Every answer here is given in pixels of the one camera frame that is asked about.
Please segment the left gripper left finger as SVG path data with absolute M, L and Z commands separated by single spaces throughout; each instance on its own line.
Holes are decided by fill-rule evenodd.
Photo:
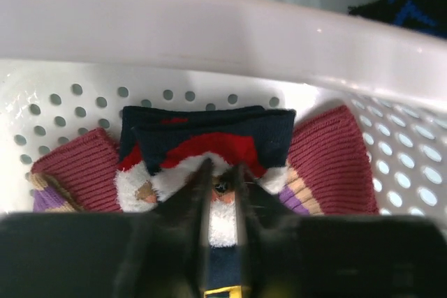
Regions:
M 151 211 L 4 216 L 1 296 L 202 297 L 212 170 Z

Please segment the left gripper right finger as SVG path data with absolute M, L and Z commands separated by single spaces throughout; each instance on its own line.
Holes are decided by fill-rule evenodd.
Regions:
M 446 238 L 422 216 L 301 216 L 234 169 L 243 297 L 445 297 Z

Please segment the navy santa sock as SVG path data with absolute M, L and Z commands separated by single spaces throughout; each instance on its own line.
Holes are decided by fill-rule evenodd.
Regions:
M 294 121 L 293 110 L 264 108 L 245 116 L 132 128 L 156 193 L 154 207 L 185 185 L 204 160 L 213 163 L 207 297 L 240 294 L 235 195 L 227 172 L 242 163 L 268 193 L 278 194 L 286 183 Z
M 151 107 L 126 106 L 122 110 L 122 132 L 119 141 L 119 160 L 115 176 L 117 201 L 123 211 L 147 211 L 157 202 L 152 190 L 149 173 L 132 131 L 135 126 L 158 126 L 161 124 L 187 123 L 189 121 L 211 121 L 218 117 L 245 116 L 260 112 L 260 105 L 233 110 L 180 112 Z

